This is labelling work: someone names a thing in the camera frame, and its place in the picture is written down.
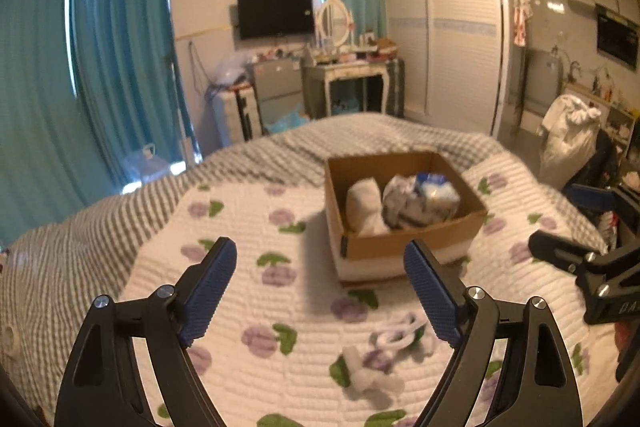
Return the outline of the cream plastic bag bundle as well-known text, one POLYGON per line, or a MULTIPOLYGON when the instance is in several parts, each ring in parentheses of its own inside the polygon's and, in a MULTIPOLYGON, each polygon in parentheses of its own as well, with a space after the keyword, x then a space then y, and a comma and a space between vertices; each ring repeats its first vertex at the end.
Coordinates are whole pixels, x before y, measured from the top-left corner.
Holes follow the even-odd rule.
POLYGON ((392 229, 424 228, 415 176, 394 176, 382 195, 383 219, 392 229))

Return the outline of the white towel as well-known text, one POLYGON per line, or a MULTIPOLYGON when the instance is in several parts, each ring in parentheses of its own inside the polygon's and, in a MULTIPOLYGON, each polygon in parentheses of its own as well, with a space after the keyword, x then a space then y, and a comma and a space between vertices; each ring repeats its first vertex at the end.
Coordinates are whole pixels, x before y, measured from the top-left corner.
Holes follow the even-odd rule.
POLYGON ((358 236, 383 235, 390 231, 383 216, 382 195, 373 178, 357 181, 346 194, 345 215, 349 228, 358 236))

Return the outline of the white clothes pile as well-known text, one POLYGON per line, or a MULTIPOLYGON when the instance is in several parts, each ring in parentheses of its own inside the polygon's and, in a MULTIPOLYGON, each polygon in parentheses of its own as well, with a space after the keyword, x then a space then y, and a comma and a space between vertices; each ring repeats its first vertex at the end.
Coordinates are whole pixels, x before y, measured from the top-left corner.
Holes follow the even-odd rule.
POLYGON ((539 181, 562 190, 596 153, 600 129, 600 109, 572 94, 558 96, 539 127, 539 181))

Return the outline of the steel washing machine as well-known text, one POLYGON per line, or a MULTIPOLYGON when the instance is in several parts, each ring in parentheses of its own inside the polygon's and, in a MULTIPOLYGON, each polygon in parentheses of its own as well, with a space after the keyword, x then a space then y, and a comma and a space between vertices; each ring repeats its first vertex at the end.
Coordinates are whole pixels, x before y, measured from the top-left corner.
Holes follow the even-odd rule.
POLYGON ((561 94, 563 63, 551 52, 528 49, 525 57, 524 109, 544 117, 561 94))

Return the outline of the hanging pink white garment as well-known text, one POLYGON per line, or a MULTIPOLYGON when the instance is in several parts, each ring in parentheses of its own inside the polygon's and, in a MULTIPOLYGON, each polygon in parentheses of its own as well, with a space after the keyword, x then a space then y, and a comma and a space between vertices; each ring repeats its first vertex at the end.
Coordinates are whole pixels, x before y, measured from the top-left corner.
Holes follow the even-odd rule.
POLYGON ((513 40, 516 46, 526 47, 527 22, 533 16, 530 0, 512 0, 513 2, 513 40))

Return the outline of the clear water jug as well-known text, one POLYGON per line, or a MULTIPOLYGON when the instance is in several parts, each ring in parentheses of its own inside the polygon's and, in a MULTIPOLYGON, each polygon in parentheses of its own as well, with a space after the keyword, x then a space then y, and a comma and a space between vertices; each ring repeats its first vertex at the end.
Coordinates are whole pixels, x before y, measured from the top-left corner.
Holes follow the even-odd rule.
POLYGON ((148 184, 171 174, 171 163, 156 153, 153 143, 145 144, 141 150, 128 154, 122 165, 131 182, 148 184))

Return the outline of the teal curtain left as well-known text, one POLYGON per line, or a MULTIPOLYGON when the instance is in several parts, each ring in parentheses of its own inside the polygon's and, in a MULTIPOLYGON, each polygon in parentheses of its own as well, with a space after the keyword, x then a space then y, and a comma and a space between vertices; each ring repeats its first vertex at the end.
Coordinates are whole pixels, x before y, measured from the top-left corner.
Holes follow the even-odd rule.
POLYGON ((67 63, 64 0, 1 0, 1 243, 116 194, 67 63))

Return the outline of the teal waste basket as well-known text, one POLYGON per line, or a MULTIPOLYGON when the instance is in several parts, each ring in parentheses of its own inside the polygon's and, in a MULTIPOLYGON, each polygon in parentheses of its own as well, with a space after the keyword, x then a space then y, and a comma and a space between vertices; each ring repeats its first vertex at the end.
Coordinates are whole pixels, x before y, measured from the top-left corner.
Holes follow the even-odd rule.
POLYGON ((356 95, 332 98, 331 115, 357 114, 360 112, 360 101, 356 95))

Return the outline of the white sliding wardrobe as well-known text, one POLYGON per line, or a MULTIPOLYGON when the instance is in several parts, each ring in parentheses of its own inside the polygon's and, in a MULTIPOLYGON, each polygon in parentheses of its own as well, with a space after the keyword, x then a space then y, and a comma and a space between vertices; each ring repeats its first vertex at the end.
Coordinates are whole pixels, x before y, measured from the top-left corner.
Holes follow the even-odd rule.
POLYGON ((498 136, 509 83, 510 0, 385 0, 405 64, 406 118, 498 136))

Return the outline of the white dressing table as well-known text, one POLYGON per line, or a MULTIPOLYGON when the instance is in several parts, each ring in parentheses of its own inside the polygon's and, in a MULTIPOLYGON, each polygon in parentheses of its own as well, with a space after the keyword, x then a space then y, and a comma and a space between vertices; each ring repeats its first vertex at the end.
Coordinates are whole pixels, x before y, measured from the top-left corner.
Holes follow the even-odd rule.
POLYGON ((322 63, 309 50, 302 58, 303 103, 305 113, 311 119, 330 117, 334 114, 332 89, 346 87, 350 82, 360 89, 360 107, 369 110, 368 81, 378 79, 381 83, 378 111, 388 114, 388 102, 392 92, 390 68, 398 64, 397 58, 372 58, 351 62, 322 63))

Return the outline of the white suitcase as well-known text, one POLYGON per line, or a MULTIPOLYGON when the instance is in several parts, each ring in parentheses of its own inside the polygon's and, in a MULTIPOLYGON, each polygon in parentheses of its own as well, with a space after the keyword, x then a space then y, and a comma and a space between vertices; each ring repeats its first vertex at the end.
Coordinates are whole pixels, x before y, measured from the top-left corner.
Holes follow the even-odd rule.
POLYGON ((262 137, 262 120, 254 88, 240 84, 218 92, 212 101, 221 147, 242 144, 262 137))

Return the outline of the grey mini fridge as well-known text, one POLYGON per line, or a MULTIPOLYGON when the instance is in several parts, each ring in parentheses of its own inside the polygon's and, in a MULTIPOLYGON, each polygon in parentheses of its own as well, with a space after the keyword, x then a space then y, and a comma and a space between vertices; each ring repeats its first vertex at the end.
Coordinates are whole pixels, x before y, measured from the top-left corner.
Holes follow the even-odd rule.
POLYGON ((303 75, 299 61, 281 58, 258 62, 252 65, 252 76, 264 126, 271 126, 303 108, 303 75))

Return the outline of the teal curtain middle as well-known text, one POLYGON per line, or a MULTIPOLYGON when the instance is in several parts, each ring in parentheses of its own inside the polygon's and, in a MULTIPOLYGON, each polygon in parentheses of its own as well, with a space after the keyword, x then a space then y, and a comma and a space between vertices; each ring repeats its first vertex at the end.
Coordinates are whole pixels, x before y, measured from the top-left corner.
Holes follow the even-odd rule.
POLYGON ((77 95, 111 182, 152 145, 169 164, 196 143, 182 87, 170 0, 68 0, 77 95))

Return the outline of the white vanity mirror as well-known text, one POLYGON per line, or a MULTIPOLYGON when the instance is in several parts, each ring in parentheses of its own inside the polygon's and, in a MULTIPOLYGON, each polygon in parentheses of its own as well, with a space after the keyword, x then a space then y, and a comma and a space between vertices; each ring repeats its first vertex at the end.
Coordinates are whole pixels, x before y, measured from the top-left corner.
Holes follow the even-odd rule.
POLYGON ((355 22, 342 0, 326 0, 316 13, 319 46, 326 52, 339 51, 354 42, 355 22))

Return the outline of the black wall television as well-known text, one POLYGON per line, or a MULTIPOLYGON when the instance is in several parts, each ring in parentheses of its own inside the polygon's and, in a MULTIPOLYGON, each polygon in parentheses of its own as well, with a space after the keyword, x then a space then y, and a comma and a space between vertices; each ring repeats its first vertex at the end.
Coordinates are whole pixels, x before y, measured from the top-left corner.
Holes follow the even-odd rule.
POLYGON ((236 0, 241 40, 314 33, 312 0, 236 0))

